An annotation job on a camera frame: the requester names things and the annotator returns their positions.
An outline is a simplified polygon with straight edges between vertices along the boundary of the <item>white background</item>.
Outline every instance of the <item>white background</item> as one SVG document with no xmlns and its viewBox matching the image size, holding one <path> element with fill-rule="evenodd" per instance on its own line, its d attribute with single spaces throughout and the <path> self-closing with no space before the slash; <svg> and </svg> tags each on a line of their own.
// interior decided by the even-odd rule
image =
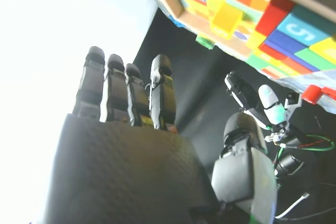
<svg viewBox="0 0 336 224">
<path fill-rule="evenodd" d="M 155 11 L 153 0 L 0 0 L 2 223 L 41 212 L 88 49 L 132 63 Z"/>
</svg>

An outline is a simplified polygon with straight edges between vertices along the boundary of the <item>purple circle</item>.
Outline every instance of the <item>purple circle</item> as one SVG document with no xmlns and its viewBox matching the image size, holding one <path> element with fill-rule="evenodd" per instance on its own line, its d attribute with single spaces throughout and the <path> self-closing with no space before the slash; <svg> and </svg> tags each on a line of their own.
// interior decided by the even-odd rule
<svg viewBox="0 0 336 224">
<path fill-rule="evenodd" d="M 238 39 L 241 39 L 241 40 L 247 40 L 247 38 L 245 37 L 244 34 L 238 32 L 238 31 L 235 31 L 235 36 L 238 38 Z"/>
</svg>

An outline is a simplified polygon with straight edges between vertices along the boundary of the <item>textured black surface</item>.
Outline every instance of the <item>textured black surface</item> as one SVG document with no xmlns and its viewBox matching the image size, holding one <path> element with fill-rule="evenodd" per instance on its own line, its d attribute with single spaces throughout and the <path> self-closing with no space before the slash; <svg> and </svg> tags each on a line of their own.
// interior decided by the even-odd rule
<svg viewBox="0 0 336 224">
<path fill-rule="evenodd" d="M 190 138 L 202 164 L 211 174 L 214 162 L 223 148 L 225 124 L 239 109 L 236 101 L 225 91 L 225 76 L 234 70 L 255 90 L 262 84 L 268 84 L 282 103 L 289 89 L 268 80 L 249 65 L 217 47 L 207 50 L 196 43 L 195 38 L 195 34 L 177 28 L 158 11 L 134 63 L 140 69 L 143 81 L 148 83 L 154 57 L 158 54 L 169 56 L 175 87 L 177 129 L 182 136 Z M 319 120 L 321 129 L 314 116 Z M 294 113 L 291 122 L 305 133 L 322 133 L 336 139 L 336 115 L 326 112 L 318 105 L 303 102 L 303 107 Z M 271 143 L 267 147 L 269 156 L 273 159 L 277 148 Z M 288 215 L 289 218 L 336 206 L 336 189 L 319 184 L 336 184 L 336 151 L 318 156 L 318 163 L 304 167 L 283 181 L 284 187 L 278 195 L 278 213 L 288 208 L 305 191 L 309 191 L 311 196 L 300 203 Z M 336 211 L 295 223 L 334 223 L 335 219 Z"/>
<path fill-rule="evenodd" d="M 188 140 L 67 116 L 43 223 L 194 223 L 197 207 L 217 200 Z"/>
</svg>

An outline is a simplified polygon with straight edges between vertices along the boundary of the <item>number 5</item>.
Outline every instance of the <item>number 5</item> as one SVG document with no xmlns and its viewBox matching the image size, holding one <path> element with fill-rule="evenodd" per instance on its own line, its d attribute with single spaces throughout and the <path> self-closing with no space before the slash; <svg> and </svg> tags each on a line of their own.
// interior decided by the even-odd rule
<svg viewBox="0 0 336 224">
<path fill-rule="evenodd" d="M 294 34 L 296 36 L 306 36 L 306 41 L 311 41 L 315 39 L 315 35 L 312 34 L 310 31 L 307 31 L 306 29 L 301 28 L 300 30 L 295 30 L 295 28 L 298 28 L 297 24 L 288 24 L 286 26 L 287 31 L 289 31 L 291 34 Z"/>
</svg>

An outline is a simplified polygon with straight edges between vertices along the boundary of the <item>red cylinder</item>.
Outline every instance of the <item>red cylinder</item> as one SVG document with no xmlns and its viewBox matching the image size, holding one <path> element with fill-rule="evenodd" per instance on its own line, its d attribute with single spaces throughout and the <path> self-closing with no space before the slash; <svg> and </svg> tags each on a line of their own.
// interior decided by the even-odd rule
<svg viewBox="0 0 336 224">
<path fill-rule="evenodd" d="M 302 94 L 302 99 L 305 101 L 316 104 L 323 95 L 322 89 L 316 85 L 309 85 L 305 92 Z"/>
</svg>

